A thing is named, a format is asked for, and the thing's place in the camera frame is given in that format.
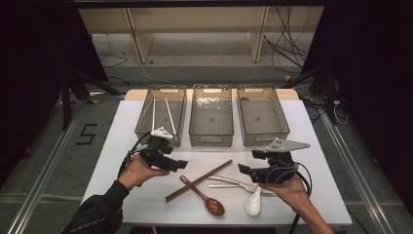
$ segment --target brown chopstick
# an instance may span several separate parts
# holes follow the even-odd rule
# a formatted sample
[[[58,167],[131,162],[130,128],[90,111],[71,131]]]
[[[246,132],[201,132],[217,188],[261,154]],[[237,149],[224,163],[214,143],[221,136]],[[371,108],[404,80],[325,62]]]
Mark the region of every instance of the brown chopstick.
[[[185,185],[184,187],[181,187],[180,189],[176,190],[175,192],[171,193],[170,195],[168,195],[166,197],[167,202],[171,201],[172,199],[176,198],[177,196],[181,195],[182,193],[184,193],[185,191],[187,191],[188,189],[190,189],[191,187],[193,187],[194,185],[196,185],[197,183],[203,181],[204,179],[212,176],[213,174],[215,174],[216,172],[218,172],[219,170],[223,169],[224,167],[226,167],[227,165],[229,165],[230,163],[232,163],[232,160],[229,160],[228,162],[222,164],[221,166],[217,167],[216,169],[210,171],[209,173],[195,179],[193,182],[191,182],[188,185]]]

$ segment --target brown wooden spoon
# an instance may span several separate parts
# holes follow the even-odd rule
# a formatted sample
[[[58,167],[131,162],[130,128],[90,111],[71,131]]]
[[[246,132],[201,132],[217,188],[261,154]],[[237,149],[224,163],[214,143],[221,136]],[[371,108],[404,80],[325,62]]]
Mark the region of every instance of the brown wooden spoon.
[[[180,180],[182,180],[182,182],[184,182],[187,185],[191,184],[191,181],[189,181],[188,178],[185,177],[185,175],[181,175]],[[222,206],[222,204],[220,202],[218,202],[217,200],[215,200],[213,198],[207,197],[200,190],[198,190],[198,188],[195,187],[195,186],[192,186],[191,188],[192,188],[192,190],[197,192],[204,199],[204,202],[206,203],[206,209],[211,214],[213,214],[215,216],[224,215],[225,209],[224,209],[224,206]]]

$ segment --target black sleeve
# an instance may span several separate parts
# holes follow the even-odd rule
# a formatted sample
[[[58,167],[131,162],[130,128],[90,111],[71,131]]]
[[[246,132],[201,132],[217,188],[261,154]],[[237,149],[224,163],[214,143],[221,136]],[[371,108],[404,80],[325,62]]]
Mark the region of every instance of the black sleeve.
[[[104,195],[93,195],[77,210],[62,233],[115,233],[122,224],[122,204],[130,194],[118,180]]]

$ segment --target transparent plastic bin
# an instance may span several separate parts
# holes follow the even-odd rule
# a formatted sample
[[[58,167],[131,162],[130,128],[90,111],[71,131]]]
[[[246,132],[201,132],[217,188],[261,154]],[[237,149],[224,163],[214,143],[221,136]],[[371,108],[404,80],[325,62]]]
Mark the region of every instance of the transparent plastic bin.
[[[234,135],[229,85],[195,85],[189,137],[194,147],[231,147]]]
[[[155,122],[153,121],[154,100]],[[180,146],[186,102],[185,86],[151,86],[146,95],[145,102],[143,103],[142,111],[140,112],[139,120],[134,132],[138,137],[141,137],[145,133],[151,132],[152,127],[155,129],[164,127],[168,133],[173,135],[173,139],[169,141],[169,145],[175,147]],[[169,117],[168,106],[173,126]]]
[[[241,85],[237,107],[244,146],[263,146],[287,138],[289,127],[273,85]]]

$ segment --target white table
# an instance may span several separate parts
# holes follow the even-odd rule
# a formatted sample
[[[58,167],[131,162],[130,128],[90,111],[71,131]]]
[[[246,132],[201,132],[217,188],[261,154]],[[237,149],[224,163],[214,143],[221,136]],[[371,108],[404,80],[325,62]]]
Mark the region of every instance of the white table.
[[[349,226],[352,221],[325,161],[304,104],[300,100],[281,100],[281,104],[290,128],[287,139],[311,144],[310,148],[292,151],[291,154],[295,162],[304,164],[311,173],[313,179],[311,199],[314,205],[331,226]],[[137,141],[134,129],[142,105],[143,100],[121,101],[84,195],[84,201],[94,194],[105,193],[113,180],[116,179],[127,151]],[[154,226],[208,226],[215,224],[238,227],[264,227],[292,223],[295,213],[281,199],[262,195],[260,214],[250,216],[244,210],[244,203],[251,193],[246,192],[243,188],[208,188],[209,183],[216,182],[209,179],[202,181],[197,187],[207,196],[220,201],[225,208],[225,215],[217,217],[210,214],[202,198],[192,190],[186,191],[168,203],[166,202],[166,196],[184,186],[184,183],[179,179],[181,175],[185,175],[193,181],[232,159],[233,163],[218,172],[217,175],[251,183],[248,175],[239,172],[239,163],[252,168],[268,167],[266,160],[253,159],[250,148],[243,146],[235,102],[233,102],[233,111],[234,139],[232,147],[198,149],[193,148],[189,140],[191,103],[188,102],[181,146],[175,148],[169,155],[175,160],[189,161],[186,169],[170,173],[168,176],[154,177],[143,183],[141,187],[134,188],[124,202],[124,223]],[[300,172],[307,177],[303,169],[300,169]]]

